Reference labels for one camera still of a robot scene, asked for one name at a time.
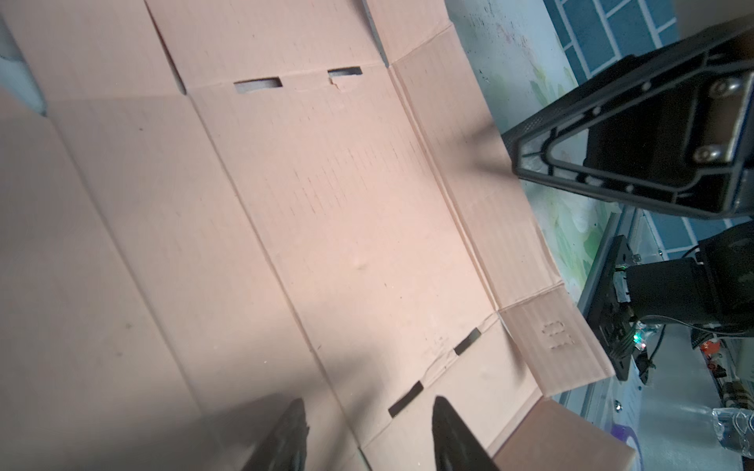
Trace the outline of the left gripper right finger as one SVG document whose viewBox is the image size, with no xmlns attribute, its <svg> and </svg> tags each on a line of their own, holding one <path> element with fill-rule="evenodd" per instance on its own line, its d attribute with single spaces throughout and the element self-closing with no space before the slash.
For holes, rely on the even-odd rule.
<svg viewBox="0 0 754 471">
<path fill-rule="evenodd" d="M 432 437 L 438 471 L 499 470 L 445 396 L 433 404 Z"/>
</svg>

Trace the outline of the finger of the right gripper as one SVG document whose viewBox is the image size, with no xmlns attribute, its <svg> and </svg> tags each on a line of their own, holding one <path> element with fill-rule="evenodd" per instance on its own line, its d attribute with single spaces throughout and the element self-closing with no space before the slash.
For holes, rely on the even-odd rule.
<svg viewBox="0 0 754 471">
<path fill-rule="evenodd" d="M 749 216 L 753 19 L 630 55 L 502 139 L 528 182 L 675 216 Z"/>
</svg>

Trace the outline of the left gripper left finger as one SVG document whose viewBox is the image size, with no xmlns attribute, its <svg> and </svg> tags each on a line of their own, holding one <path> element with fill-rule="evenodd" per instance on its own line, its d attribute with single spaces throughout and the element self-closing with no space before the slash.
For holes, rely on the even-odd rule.
<svg viewBox="0 0 754 471">
<path fill-rule="evenodd" d="M 304 471 L 308 433 L 306 406 L 302 398 L 297 398 L 289 404 L 242 470 Z"/>
</svg>

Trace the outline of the peach paper box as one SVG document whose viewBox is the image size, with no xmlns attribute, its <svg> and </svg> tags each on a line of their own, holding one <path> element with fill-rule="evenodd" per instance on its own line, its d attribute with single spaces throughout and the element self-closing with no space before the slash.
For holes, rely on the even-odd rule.
<svg viewBox="0 0 754 471">
<path fill-rule="evenodd" d="M 5 1 L 1 466 L 628 470 L 613 375 L 442 1 Z"/>
</svg>

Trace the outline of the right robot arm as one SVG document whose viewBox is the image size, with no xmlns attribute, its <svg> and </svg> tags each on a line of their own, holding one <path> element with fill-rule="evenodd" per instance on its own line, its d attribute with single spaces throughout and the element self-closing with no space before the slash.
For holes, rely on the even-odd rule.
<svg viewBox="0 0 754 471">
<path fill-rule="evenodd" d="M 690 219 L 695 255 L 628 269 L 644 323 L 753 333 L 753 19 L 628 56 L 502 136 L 522 180 Z"/>
</svg>

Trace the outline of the purple tape roll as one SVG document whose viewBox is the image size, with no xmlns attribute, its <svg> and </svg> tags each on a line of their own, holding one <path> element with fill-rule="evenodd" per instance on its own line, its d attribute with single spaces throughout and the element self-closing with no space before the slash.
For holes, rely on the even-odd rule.
<svg viewBox="0 0 754 471">
<path fill-rule="evenodd" d="M 637 435 L 639 425 L 638 416 L 628 409 L 615 410 L 612 414 L 610 433 L 619 441 L 636 450 L 632 470 L 642 471 L 643 460 Z"/>
</svg>

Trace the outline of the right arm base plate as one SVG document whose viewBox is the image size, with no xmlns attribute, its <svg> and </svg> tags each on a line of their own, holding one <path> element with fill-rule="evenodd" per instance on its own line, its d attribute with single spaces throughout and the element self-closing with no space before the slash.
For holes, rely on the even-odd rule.
<svg viewBox="0 0 754 471">
<path fill-rule="evenodd" d="M 586 310 L 586 320 L 604 349 L 619 381 L 626 382 L 634 358 L 646 349 L 646 341 L 630 309 L 626 273 L 636 259 L 625 235 L 611 242 Z"/>
</svg>

